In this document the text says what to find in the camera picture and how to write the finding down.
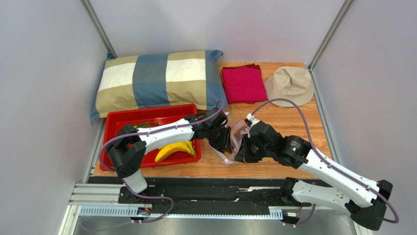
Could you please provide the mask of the clear zip top bag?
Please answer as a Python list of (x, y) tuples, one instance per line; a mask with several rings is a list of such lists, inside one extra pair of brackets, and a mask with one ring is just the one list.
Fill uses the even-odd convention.
[(243, 142), (243, 136), (248, 134), (249, 127), (243, 119), (237, 119), (228, 124), (230, 131), (230, 140), (227, 141), (226, 147), (221, 144), (209, 142), (210, 149), (217, 155), (223, 165), (236, 165), (238, 163), (237, 155)]

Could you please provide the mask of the yellow fake banana bunch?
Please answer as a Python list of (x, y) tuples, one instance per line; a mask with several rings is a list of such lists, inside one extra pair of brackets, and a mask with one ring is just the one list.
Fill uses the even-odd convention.
[(191, 155), (192, 157), (196, 157), (197, 153), (193, 148), (191, 141), (184, 141), (184, 142), (176, 142), (169, 145), (166, 145), (164, 147), (159, 148), (159, 152), (156, 155), (154, 162), (162, 162), (166, 158), (168, 158), (170, 155), (176, 153), (176, 152), (185, 152)]

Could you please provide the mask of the fake green onion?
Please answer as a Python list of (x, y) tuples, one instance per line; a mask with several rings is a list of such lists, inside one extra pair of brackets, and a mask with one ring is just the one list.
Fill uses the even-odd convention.
[(133, 126), (135, 128), (153, 128), (153, 127), (159, 126), (159, 124), (157, 122), (142, 122), (142, 123), (133, 124)]

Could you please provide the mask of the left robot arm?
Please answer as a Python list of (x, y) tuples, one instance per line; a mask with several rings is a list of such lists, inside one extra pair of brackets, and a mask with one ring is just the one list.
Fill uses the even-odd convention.
[(219, 108), (188, 115), (173, 123), (152, 128), (125, 125), (116, 137), (103, 144), (100, 153), (109, 157), (112, 170), (133, 193), (147, 189), (140, 165), (149, 152), (177, 142), (207, 139), (218, 151), (231, 151), (228, 114)]

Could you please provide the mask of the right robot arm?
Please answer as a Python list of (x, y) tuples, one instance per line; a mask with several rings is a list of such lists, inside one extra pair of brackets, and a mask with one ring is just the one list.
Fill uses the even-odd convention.
[(235, 160), (257, 163), (265, 157), (283, 166), (312, 174), (328, 187), (286, 178), (281, 195), (299, 203), (310, 203), (346, 213), (362, 227), (378, 231), (384, 221), (393, 186), (386, 180), (374, 181), (356, 174), (313, 149), (298, 136), (283, 137), (271, 125), (258, 119), (245, 120), (249, 132)]

